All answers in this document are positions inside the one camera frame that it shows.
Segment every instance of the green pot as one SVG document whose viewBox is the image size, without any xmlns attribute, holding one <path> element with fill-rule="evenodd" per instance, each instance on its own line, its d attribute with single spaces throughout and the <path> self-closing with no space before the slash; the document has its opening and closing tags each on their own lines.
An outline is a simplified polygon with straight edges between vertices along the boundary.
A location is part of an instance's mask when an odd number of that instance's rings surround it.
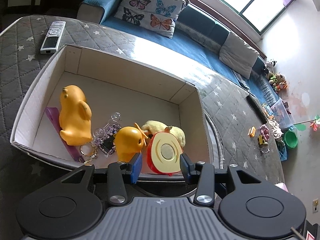
<svg viewBox="0 0 320 240">
<path fill-rule="evenodd" d="M 295 132 L 288 130 L 283 135 L 283 141 L 285 146 L 287 146 L 289 149 L 294 149 L 298 145 L 298 137 Z"/>
</svg>

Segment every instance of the window frame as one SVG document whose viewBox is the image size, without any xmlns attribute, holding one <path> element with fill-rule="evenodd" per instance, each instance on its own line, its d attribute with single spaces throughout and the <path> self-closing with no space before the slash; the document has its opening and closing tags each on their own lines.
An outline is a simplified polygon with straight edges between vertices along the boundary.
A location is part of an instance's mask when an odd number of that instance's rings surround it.
<svg viewBox="0 0 320 240">
<path fill-rule="evenodd" d="M 254 0 L 250 0 L 247 5 L 239 12 L 237 11 L 235 8 L 233 8 L 229 3 L 227 3 L 225 0 L 220 0 L 221 2 L 223 2 L 225 5 L 227 5 L 228 7 L 230 7 L 236 14 L 238 14 L 242 19 L 244 19 L 259 35 L 263 34 L 273 23 L 274 21 L 281 15 L 283 14 L 283 12 L 289 7 L 289 5 L 292 4 L 293 1 L 290 4 L 287 5 L 287 7 L 284 6 L 284 8 L 278 12 L 273 18 L 272 20 L 261 30 L 259 31 L 244 15 L 244 11 L 253 3 Z"/>
</svg>

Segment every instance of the white wall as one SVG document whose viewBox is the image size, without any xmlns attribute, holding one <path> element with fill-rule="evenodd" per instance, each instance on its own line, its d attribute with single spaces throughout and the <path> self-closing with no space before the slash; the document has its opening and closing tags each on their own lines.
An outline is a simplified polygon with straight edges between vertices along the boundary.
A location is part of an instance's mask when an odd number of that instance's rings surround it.
<svg viewBox="0 0 320 240">
<path fill-rule="evenodd" d="M 312 0 L 295 1 L 264 34 L 258 44 L 268 58 L 278 61 L 289 88 L 280 95 L 288 101 L 296 122 L 320 114 L 320 12 Z M 320 131 L 298 131 L 298 147 L 283 162 L 286 185 L 307 208 L 311 223 L 320 223 L 312 213 L 312 200 L 320 198 Z"/>
</svg>

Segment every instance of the cardboard box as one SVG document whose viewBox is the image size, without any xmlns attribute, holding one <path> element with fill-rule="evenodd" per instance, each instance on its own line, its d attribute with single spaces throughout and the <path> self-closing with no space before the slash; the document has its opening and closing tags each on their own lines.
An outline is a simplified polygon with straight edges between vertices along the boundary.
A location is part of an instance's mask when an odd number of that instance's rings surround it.
<svg viewBox="0 0 320 240">
<path fill-rule="evenodd" d="M 86 95 L 92 110 L 92 131 L 103 127 L 114 112 L 121 114 L 122 127 L 157 120 L 183 129 L 184 152 L 192 161 L 212 163 L 201 99 L 192 84 L 150 65 L 74 45 L 55 53 L 30 86 L 12 129 L 13 146 L 61 168 L 71 170 L 82 165 L 72 159 L 44 113 L 46 107 L 61 109 L 59 95 L 68 85 L 79 86 Z M 92 163 L 96 168 L 106 168 L 115 161 L 116 153 L 106 157 L 99 150 Z M 146 161 L 141 173 L 145 174 L 140 179 L 153 174 Z M 183 177 L 174 175 L 172 179 L 182 181 Z"/>
</svg>

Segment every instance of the black circular pad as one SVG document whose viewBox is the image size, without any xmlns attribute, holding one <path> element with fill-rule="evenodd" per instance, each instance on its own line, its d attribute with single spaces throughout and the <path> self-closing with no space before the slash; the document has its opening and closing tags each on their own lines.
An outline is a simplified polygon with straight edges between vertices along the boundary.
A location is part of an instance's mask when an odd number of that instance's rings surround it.
<svg viewBox="0 0 320 240">
<path fill-rule="evenodd" d="M 238 234 L 280 239 L 292 235 L 291 227 L 304 225 L 306 210 L 298 198 L 267 181 L 247 178 L 245 171 L 231 174 L 234 191 L 222 199 L 218 213 Z"/>
<path fill-rule="evenodd" d="M 96 225 L 103 208 L 88 190 L 93 191 L 93 170 L 80 167 L 27 195 L 16 213 L 23 233 L 36 239 L 70 239 Z"/>
<path fill-rule="evenodd" d="M 262 218 L 276 217 L 283 211 L 281 202 L 271 197 L 254 197 L 247 201 L 246 206 L 252 215 Z"/>
<path fill-rule="evenodd" d="M 39 204 L 39 211 L 49 218 L 62 218 L 73 212 L 76 203 L 67 197 L 50 197 Z"/>
</svg>

